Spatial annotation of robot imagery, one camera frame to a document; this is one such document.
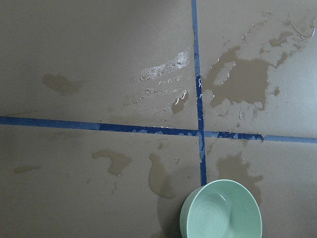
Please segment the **green ceramic bowl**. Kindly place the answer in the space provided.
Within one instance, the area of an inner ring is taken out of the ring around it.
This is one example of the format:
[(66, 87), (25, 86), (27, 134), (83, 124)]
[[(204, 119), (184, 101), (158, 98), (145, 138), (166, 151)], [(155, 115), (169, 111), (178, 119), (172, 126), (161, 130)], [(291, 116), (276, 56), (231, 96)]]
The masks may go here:
[(220, 179), (191, 192), (179, 218), (184, 238), (260, 238), (261, 212), (252, 194), (241, 184)]

